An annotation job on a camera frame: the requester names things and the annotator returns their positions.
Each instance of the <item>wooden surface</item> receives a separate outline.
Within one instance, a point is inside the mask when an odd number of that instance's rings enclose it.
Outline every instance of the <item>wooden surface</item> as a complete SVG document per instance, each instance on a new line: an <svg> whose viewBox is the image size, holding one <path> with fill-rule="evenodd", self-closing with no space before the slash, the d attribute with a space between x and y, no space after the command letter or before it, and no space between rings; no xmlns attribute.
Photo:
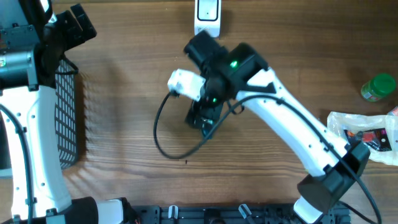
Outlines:
<svg viewBox="0 0 398 224"><path fill-rule="evenodd" d="M68 4L54 5L57 12ZM127 197L133 205L294 202L306 173L294 153L250 111L228 118L187 160L154 146L156 111L173 70L195 70L182 49L193 36L194 2L84 4L98 36L67 53L79 66L79 144L87 151L64 172L73 198ZM330 111L386 114L397 94L367 103L361 85L398 71L393 1L226 1L220 44L251 44L284 85L326 123ZM180 154L200 140L183 119L190 101L170 100L160 143ZM363 180L384 223L398 219L398 167L369 162ZM9 217L12 181L0 180L0 220ZM343 200L373 216L355 184ZM354 217L353 223L362 223Z"/></svg>

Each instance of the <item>plastic bag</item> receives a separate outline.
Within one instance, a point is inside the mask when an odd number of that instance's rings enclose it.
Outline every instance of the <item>plastic bag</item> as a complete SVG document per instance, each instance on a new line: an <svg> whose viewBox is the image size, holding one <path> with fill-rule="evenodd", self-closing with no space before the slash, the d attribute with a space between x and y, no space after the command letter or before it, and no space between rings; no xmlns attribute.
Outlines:
<svg viewBox="0 0 398 224"><path fill-rule="evenodd" d="M365 142L371 160L398 166L398 116L331 112L328 129L349 143Z"/></svg>

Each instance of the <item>green jar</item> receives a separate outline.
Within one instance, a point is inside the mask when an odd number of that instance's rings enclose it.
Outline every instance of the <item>green jar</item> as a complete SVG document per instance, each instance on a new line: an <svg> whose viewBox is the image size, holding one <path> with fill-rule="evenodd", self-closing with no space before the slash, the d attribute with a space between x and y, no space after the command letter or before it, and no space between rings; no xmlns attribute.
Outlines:
<svg viewBox="0 0 398 224"><path fill-rule="evenodd" d="M376 102L388 96L396 89L396 81L386 73L378 74L362 86L361 94L365 100Z"/></svg>

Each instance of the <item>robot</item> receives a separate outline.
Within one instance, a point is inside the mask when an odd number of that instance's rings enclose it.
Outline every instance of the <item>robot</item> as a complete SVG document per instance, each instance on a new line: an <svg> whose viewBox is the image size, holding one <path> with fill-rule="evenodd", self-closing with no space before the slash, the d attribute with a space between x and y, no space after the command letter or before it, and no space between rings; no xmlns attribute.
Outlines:
<svg viewBox="0 0 398 224"><path fill-rule="evenodd" d="M308 170L308 176L298 184L302 196L294 205L241 205L238 209L132 207L126 198L72 200L55 150L54 80L65 51L94 38L96 31L79 4L71 10L76 19L70 11L55 15L46 0L0 2L1 40L6 45L0 54L0 111L6 121L14 184L12 218L7 223L349 223L348 205L339 199L356 181L381 223L377 206L359 179L369 149L362 142L349 145L329 132L250 46L239 44L229 52L206 31L184 49L201 75L178 69L170 77L170 93L155 118L155 145L168 158L187 157L211 138L227 115L244 105L292 148ZM170 156L159 145L156 127L167 99L178 95L193 100L190 121L198 121L195 125L206 126L208 131L191 151ZM217 122L201 113L230 99L239 102L220 119L215 114ZM324 216L329 213L332 219Z"/></svg>

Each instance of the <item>robotic arm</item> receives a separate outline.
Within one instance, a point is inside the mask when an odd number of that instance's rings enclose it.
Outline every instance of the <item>robotic arm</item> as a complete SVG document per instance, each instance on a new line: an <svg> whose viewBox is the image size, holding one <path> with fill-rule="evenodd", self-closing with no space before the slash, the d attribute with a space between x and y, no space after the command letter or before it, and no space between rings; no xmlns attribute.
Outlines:
<svg viewBox="0 0 398 224"><path fill-rule="evenodd" d="M308 170L308 176L297 186L302 196L294 205L303 221L317 221L355 182L345 165L357 176L363 173L369 149L361 142L350 146L329 132L286 90L273 69L250 46L239 44L228 52L201 32L184 52L200 69L201 76L176 70L168 82L169 90L193 99L198 110L236 99L264 120Z"/></svg>

